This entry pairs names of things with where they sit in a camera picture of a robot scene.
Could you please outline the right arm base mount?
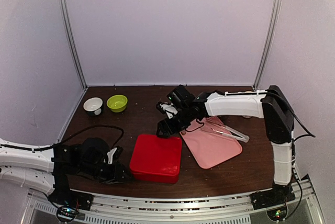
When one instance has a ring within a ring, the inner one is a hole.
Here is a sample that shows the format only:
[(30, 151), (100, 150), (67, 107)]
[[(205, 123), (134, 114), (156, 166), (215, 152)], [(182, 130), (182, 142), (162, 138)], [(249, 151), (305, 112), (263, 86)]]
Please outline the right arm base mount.
[(283, 195), (276, 193), (273, 190), (268, 191), (258, 191), (250, 195), (251, 203), (254, 210), (262, 208), (271, 208), (278, 205), (284, 205), (285, 203), (295, 200), (294, 193), (288, 193), (288, 195)]

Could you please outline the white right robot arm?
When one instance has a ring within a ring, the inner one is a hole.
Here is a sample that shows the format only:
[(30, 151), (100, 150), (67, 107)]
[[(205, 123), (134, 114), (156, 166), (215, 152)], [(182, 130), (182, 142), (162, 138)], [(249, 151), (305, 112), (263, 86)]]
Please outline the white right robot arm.
[(166, 103), (157, 103), (157, 109), (166, 115), (157, 124), (156, 134), (161, 138), (189, 130), (192, 122), (204, 125), (206, 119), (249, 117), (262, 121), (274, 159), (274, 188), (269, 191), (268, 198), (279, 204), (288, 196), (294, 165), (296, 119), (278, 86), (250, 92), (214, 90), (194, 95), (186, 86), (179, 85), (167, 95), (167, 99)]

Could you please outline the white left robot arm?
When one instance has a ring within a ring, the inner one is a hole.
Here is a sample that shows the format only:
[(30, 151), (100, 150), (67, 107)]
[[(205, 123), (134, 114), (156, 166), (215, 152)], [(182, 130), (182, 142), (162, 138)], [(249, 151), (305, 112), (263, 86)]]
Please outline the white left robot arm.
[(119, 162), (122, 147), (110, 147), (101, 138), (87, 138), (81, 144), (26, 145), (1, 140), (1, 165), (25, 171), (22, 184), (54, 194), (64, 205), (75, 201), (68, 175), (90, 176), (105, 185), (133, 180), (129, 169)]

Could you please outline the red tin lid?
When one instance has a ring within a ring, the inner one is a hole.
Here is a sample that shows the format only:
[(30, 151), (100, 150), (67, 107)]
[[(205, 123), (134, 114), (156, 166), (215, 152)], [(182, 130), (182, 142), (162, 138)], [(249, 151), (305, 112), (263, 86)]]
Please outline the red tin lid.
[(133, 174), (177, 177), (180, 172), (182, 139), (159, 138), (155, 135), (138, 136), (129, 168)]

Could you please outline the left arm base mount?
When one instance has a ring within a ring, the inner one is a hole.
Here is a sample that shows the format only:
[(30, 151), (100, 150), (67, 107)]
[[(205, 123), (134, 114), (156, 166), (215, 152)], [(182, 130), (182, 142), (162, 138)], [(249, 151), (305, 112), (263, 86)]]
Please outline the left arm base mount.
[(51, 202), (76, 208), (79, 210), (90, 210), (94, 196), (73, 190), (55, 189), (48, 198)]

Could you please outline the red tin box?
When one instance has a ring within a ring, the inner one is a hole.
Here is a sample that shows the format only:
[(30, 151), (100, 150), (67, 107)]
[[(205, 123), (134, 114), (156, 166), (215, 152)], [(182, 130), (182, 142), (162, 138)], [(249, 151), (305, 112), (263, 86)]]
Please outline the red tin box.
[(179, 179), (179, 174), (152, 174), (152, 173), (139, 173), (131, 172), (135, 179), (140, 181), (164, 183), (164, 184), (175, 184)]

